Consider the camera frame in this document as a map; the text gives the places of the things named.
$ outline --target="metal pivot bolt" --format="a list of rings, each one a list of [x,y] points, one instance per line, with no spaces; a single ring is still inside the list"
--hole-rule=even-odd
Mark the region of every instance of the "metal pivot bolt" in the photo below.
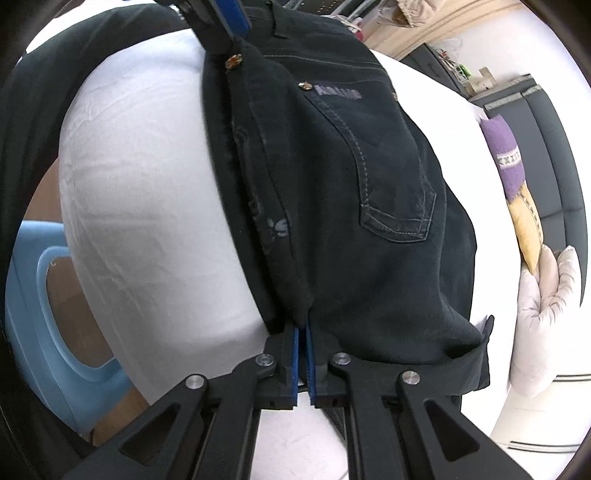
[[[333,362],[337,365],[349,365],[351,363],[351,356],[345,352],[335,353],[333,355]]]
[[[191,390],[199,390],[205,385],[205,379],[201,375],[190,375],[185,380],[185,386]]]
[[[232,55],[229,59],[226,60],[226,68],[228,70],[233,70],[238,67],[242,63],[242,55],[239,53],[236,55]]]
[[[259,365],[259,367],[270,367],[275,363],[275,357],[270,353],[261,353],[260,355],[256,356],[255,362],[257,365]]]
[[[421,376],[413,370],[407,370],[402,374],[402,381],[408,385],[416,385],[421,381]]]

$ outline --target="dark cloth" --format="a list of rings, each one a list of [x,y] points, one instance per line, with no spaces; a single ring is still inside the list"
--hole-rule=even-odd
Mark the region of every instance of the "dark cloth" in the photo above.
[[[274,4],[248,14],[242,63],[210,57],[204,101],[242,265],[266,259],[263,275],[245,268],[264,320],[309,321],[373,361],[476,349],[473,226],[385,70],[338,21]],[[488,384],[482,366],[466,391]]]

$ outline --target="silver screw head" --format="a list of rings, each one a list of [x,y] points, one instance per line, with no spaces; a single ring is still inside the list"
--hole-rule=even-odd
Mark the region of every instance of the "silver screw head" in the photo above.
[[[205,385],[205,379],[201,375],[190,375],[185,380],[185,386],[191,390],[199,390]]]
[[[416,385],[421,381],[421,376],[413,370],[407,370],[402,374],[402,381],[408,385]]]
[[[275,357],[270,353],[261,353],[260,355],[256,356],[255,362],[260,367],[270,367],[275,363]]]
[[[345,352],[335,353],[333,355],[333,362],[337,365],[349,365],[351,363],[351,356]]]

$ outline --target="white cushion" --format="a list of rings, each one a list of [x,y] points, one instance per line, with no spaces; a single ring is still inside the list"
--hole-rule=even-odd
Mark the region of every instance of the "white cushion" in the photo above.
[[[577,316],[581,271],[577,252],[567,247],[555,260],[543,246],[539,279],[523,266],[510,380],[515,391],[535,397],[555,379],[566,352],[565,330]]]

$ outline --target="gray sofa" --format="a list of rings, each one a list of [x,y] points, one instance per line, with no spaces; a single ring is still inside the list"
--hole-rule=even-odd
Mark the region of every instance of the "gray sofa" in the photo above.
[[[489,118],[502,115],[511,127],[540,214],[544,243],[554,250],[566,245],[576,248],[583,295],[587,276],[583,192],[569,141],[548,94],[531,75],[525,75],[469,101],[483,108]]]

